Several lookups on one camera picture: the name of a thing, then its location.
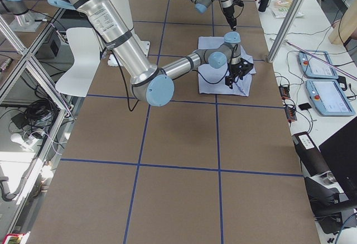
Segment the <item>white table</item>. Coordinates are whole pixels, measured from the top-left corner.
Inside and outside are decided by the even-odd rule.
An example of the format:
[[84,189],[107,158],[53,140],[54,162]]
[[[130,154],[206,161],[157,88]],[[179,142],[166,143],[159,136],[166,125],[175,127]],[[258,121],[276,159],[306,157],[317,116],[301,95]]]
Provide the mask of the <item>white table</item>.
[[[318,2],[316,0],[305,0],[303,5],[301,6],[300,12],[302,12],[305,16],[302,18],[296,18],[292,27],[290,28],[289,33],[305,33],[305,34],[313,34],[315,32],[322,31],[330,26],[328,19],[326,18],[324,12],[320,8]],[[283,19],[275,18],[272,10],[267,8],[265,12],[259,13],[260,21],[262,23],[262,27],[264,29],[266,42],[268,48],[270,49],[273,40],[276,35],[269,34],[277,34],[279,28],[283,22]],[[302,49],[306,50],[316,50],[319,46],[318,50],[324,50],[330,53],[330,57],[333,64],[344,64],[352,61],[351,57],[348,53],[343,53],[339,55],[341,52],[346,51],[342,45],[332,45],[329,42],[328,36],[332,32],[332,28],[325,30],[324,32],[317,33],[315,35],[296,35],[289,34],[286,39],[293,43],[294,45],[299,46]],[[287,54],[289,51],[296,50],[291,46],[284,44],[278,52],[277,57],[273,62],[274,71],[277,72],[276,75],[281,74],[289,79],[290,84],[299,84],[300,79],[296,76],[289,73],[288,64],[287,64]],[[290,71],[298,76],[302,76],[302,70],[297,62],[297,52],[291,52],[288,57]],[[354,63],[349,65],[341,66],[341,69],[347,71],[352,75],[357,75],[357,68]],[[279,84],[281,81],[282,84],[287,84],[287,81],[281,78],[277,78],[277,83]],[[355,93],[357,93],[357,82],[346,77],[347,84],[351,83],[352,89]],[[353,95],[350,90],[346,91],[347,95]],[[292,100],[299,105],[301,103],[309,102],[308,93],[305,89],[305,84],[302,84],[299,90],[298,85],[290,86],[290,96]],[[352,107],[357,110],[357,101],[351,102]],[[306,111],[300,111],[303,113],[308,119],[310,116]],[[328,139],[332,134],[338,131],[341,127],[351,121],[353,117],[323,117],[318,114],[318,112],[314,109],[314,107],[310,110],[313,122],[313,129],[310,133],[311,138],[315,142],[317,146],[323,143],[326,139]],[[301,115],[297,114],[297,121],[292,122],[291,124],[291,134],[295,134],[302,131],[307,131],[309,128],[308,121],[303,118]],[[325,244],[326,241],[336,236],[332,234],[326,235],[323,233],[321,227],[318,223],[316,223],[317,230],[319,232],[321,243]],[[341,234],[338,244],[351,244],[355,243],[357,239],[357,228],[345,229]]]

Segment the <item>cardboard table surface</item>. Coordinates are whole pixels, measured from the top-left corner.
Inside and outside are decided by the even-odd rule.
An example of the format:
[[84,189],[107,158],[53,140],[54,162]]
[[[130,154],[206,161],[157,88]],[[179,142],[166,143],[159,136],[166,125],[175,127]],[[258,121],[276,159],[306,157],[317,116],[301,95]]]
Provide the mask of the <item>cardboard table surface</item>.
[[[229,31],[217,3],[199,15],[189,0],[129,1],[160,66],[197,49],[199,36]],[[199,94],[191,73],[168,105],[129,112],[119,69],[103,60],[29,243],[319,243],[257,10],[245,1],[237,30],[257,70],[250,96]]]

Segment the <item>sticker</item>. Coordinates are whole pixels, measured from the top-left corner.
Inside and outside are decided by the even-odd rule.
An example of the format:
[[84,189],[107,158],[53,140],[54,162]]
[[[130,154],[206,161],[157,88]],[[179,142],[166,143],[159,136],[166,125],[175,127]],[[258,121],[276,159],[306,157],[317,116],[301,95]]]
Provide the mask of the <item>sticker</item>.
[[93,15],[89,16],[88,19],[101,35],[117,28],[117,23],[105,8],[95,12]]
[[315,147],[307,135],[300,135],[299,138],[306,149],[312,149]]

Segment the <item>cloth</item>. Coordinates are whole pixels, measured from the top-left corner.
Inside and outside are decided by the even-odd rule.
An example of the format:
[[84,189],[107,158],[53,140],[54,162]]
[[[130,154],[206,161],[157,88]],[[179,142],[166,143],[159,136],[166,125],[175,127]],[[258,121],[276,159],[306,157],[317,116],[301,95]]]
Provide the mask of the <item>cloth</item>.
[[[223,37],[199,37],[199,49],[217,49],[224,43]],[[250,63],[253,63],[253,57],[248,55],[242,46],[240,46],[242,58],[246,59]],[[202,64],[199,67],[199,72],[203,77],[212,83],[217,82],[222,78],[227,71],[227,65],[222,66],[219,69],[212,68],[209,64]],[[238,80],[237,83],[233,83],[233,89],[230,89],[224,84],[224,78],[217,84],[207,83],[200,75],[199,78],[199,92],[208,94],[233,94],[248,96],[250,91],[250,84],[252,83],[252,74],[255,74],[255,68],[253,68],[247,75],[243,77],[243,80]]]

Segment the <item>table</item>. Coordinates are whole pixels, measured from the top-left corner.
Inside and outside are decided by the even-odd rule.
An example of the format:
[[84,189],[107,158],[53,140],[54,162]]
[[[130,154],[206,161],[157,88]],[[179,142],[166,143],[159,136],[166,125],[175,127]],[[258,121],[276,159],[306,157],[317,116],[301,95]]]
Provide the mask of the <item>table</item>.
[[[129,1],[160,66],[199,36],[229,31],[217,2],[198,15],[189,0]],[[200,95],[191,73],[168,105],[130,113],[118,68],[102,61],[28,243],[319,242],[257,10],[245,2],[237,30],[257,70],[249,97]]]
[[[320,8],[318,2],[316,0],[305,0],[301,6],[300,11],[305,15],[303,18],[296,18],[294,23],[289,31],[289,33],[296,34],[288,34],[287,40],[291,43],[306,49],[306,50],[325,50],[330,53],[330,57],[333,64],[344,64],[348,63],[351,60],[351,57],[348,53],[346,53],[345,48],[342,45],[332,45],[329,42],[328,35],[331,33],[332,28],[326,29],[330,27],[330,22],[326,18],[322,9]],[[270,8],[267,8],[265,12],[259,12],[260,21],[262,22],[262,27],[264,29],[266,42],[268,48],[273,44],[271,39],[275,38],[274,34],[277,34],[283,19],[276,19]],[[299,35],[298,33],[304,34],[314,34],[314,35]],[[287,44],[283,45],[273,62],[274,71],[277,72],[276,75],[282,75],[289,79],[291,84],[299,84],[300,78],[292,75],[291,73],[296,74],[297,76],[302,76],[302,70],[297,62],[297,53],[290,51],[296,50]],[[344,65],[341,69],[347,71],[352,75],[357,75],[357,68],[354,63]],[[284,79],[277,78],[278,84],[281,82],[282,84],[287,84]],[[352,89],[354,90],[357,87],[356,82],[352,79],[347,78],[347,83],[351,83]],[[290,95],[292,100],[299,105],[301,103],[309,102],[308,93],[305,89],[305,84],[301,87],[299,85],[292,85],[290,88]],[[346,95],[352,95],[350,90],[346,91]],[[352,101],[351,105],[354,109],[357,109],[357,102]],[[307,119],[310,119],[310,116],[306,111],[300,111],[300,113],[304,114]],[[315,142],[317,146],[327,140],[331,135],[333,135],[336,131],[338,131],[341,127],[351,121],[355,116],[352,117],[323,117],[318,114],[318,112],[314,109],[310,110],[312,119],[315,120],[313,122],[313,129],[311,131],[310,136]],[[301,114],[297,115],[297,121],[291,123],[291,134],[295,134],[302,131],[308,130],[308,121],[301,116]],[[317,224],[317,228],[320,235],[321,243],[325,243],[330,237],[335,237],[333,235],[325,235],[321,229],[321,227]],[[357,228],[351,228],[341,235],[339,239],[339,244],[343,243],[351,243],[351,240],[355,240],[357,236]]]

